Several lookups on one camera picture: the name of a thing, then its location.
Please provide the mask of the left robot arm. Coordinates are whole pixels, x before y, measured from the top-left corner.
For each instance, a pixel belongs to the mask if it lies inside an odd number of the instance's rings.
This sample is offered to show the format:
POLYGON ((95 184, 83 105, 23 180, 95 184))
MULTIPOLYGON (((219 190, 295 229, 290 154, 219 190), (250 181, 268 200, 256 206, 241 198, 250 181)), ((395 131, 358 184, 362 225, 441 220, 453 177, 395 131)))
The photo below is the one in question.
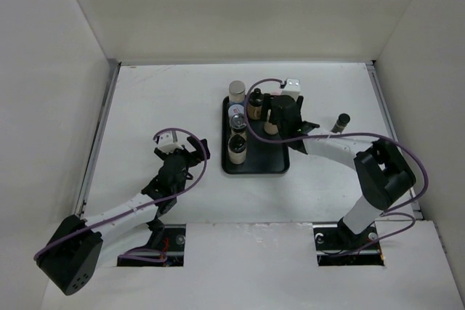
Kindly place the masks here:
POLYGON ((177 130, 156 134, 154 153, 163 164, 149 184, 125 203, 87 218, 70 215, 62 220, 49 242, 33 257, 36 265, 64 295, 77 293, 93 276, 101 251, 135 227, 146 224, 138 234, 145 250, 160 248, 163 223, 160 218, 177 203, 177 198, 200 180, 190 169, 206 166, 211 157, 206 139, 193 134, 187 142, 189 151, 167 136, 177 130))

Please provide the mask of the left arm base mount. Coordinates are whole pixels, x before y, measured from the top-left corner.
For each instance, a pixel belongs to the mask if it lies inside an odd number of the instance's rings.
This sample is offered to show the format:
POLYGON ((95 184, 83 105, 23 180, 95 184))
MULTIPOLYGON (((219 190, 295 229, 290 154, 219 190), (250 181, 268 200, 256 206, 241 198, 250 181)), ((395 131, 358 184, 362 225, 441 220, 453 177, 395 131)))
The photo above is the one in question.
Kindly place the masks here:
POLYGON ((117 257, 117 267, 183 267, 187 226, 164 224, 156 219, 147 224, 148 241, 117 257))

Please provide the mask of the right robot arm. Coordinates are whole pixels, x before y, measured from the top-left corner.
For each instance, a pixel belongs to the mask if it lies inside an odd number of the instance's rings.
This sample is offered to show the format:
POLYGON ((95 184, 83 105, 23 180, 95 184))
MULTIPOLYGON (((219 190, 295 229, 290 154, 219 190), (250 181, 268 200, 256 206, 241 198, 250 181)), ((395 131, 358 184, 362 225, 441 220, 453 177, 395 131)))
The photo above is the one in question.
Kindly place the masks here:
POLYGON ((316 123, 302 120, 303 98, 265 94, 262 114, 275 125, 287 147, 340 163, 357 174, 362 196, 338 222, 337 240, 355 248, 367 228, 413 185, 416 177, 397 146, 376 136, 373 141, 328 134, 316 123))

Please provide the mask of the black top grinder bottle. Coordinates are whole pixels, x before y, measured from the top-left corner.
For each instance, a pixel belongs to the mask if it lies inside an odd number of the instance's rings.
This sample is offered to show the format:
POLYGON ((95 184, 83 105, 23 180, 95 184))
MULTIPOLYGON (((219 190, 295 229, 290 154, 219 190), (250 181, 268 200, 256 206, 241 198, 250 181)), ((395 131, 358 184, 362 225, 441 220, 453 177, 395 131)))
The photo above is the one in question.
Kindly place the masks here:
POLYGON ((230 118, 230 130, 233 135, 244 136, 246 134, 246 121, 243 113, 234 114, 230 118))

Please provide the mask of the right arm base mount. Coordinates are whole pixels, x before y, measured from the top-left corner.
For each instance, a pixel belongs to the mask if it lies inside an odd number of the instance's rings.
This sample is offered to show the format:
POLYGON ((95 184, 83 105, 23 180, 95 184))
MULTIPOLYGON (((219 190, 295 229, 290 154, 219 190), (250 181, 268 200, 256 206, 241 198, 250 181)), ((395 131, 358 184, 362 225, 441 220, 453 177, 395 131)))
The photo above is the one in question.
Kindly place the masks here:
POLYGON ((339 223, 314 224, 312 231, 318 266, 384 266, 374 223, 360 234, 339 223))

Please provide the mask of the yellow lid bottle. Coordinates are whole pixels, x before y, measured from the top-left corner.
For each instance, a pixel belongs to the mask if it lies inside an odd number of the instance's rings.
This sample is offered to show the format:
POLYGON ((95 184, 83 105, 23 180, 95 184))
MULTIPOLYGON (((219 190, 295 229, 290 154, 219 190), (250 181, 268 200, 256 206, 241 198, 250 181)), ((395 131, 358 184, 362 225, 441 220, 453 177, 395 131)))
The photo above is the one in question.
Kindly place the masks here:
POLYGON ((270 122, 270 116, 271 116, 271 110, 268 110, 263 129, 266 134, 270 136, 275 136, 278 134, 278 127, 270 122))

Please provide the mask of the tall jar white beads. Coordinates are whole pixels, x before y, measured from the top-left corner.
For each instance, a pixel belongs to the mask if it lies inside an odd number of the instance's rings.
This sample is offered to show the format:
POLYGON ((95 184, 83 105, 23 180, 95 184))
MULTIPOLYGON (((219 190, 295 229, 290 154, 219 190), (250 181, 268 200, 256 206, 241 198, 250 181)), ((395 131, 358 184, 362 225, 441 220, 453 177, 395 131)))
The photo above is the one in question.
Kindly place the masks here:
POLYGON ((228 87, 228 99, 231 105, 243 105, 246 96, 246 86, 244 82, 232 81, 228 87))

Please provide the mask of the black knob lid spice jar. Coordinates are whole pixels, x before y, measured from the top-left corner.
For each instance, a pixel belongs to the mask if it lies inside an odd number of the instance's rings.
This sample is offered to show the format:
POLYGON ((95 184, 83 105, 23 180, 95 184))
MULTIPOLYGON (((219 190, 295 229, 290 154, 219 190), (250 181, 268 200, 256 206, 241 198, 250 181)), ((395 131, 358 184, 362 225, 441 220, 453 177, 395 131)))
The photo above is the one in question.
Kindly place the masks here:
POLYGON ((247 115, 251 120, 261 119, 264 95, 260 88, 255 88, 248 98, 247 115))

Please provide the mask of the black lid white powder jar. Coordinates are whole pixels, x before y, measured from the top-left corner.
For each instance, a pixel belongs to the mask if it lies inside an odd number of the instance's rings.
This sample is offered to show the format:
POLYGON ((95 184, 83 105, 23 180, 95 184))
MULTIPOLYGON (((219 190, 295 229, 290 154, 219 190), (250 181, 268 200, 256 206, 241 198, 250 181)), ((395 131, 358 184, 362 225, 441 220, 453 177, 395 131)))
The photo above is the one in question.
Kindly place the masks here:
POLYGON ((230 162, 240 165, 245 162, 247 153, 247 141, 241 135, 235 134, 230 137, 227 144, 227 154, 230 162))

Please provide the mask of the dark brown spice bottle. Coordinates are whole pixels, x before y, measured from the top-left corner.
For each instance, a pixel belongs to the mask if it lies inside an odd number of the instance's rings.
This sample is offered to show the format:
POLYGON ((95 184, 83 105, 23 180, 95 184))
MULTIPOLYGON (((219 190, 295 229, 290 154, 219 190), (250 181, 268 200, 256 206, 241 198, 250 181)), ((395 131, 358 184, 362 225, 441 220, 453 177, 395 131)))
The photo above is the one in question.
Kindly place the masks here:
POLYGON ((345 130, 345 128, 347 127, 350 121, 351 121, 351 118, 348 114, 341 113, 336 119, 336 122, 331 129, 331 133, 341 134, 345 130))

